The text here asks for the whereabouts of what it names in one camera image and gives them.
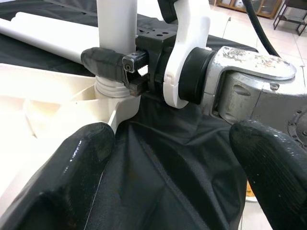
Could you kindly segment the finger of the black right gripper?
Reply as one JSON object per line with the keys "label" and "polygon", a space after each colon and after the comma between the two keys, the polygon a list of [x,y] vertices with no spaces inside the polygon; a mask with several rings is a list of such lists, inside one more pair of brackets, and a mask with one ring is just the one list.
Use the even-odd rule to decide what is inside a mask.
{"label": "finger of the black right gripper", "polygon": [[81,54],[82,64],[91,73],[120,83],[140,77],[137,70],[147,65],[147,53],[135,51],[128,55],[111,49],[93,47]]}

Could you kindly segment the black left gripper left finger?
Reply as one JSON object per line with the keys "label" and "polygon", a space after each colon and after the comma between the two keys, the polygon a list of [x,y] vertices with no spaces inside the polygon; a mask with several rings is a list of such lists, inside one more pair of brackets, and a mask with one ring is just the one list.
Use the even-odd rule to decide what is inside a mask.
{"label": "black left gripper left finger", "polygon": [[67,137],[1,216],[1,229],[83,230],[114,142],[102,122]]}

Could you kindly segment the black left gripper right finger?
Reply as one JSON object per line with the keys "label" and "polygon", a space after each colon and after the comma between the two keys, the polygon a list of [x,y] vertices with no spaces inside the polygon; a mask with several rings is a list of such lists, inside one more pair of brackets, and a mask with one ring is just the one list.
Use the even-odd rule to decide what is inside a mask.
{"label": "black left gripper right finger", "polygon": [[287,134],[245,120],[229,131],[231,149],[270,226],[307,228],[307,153]]}

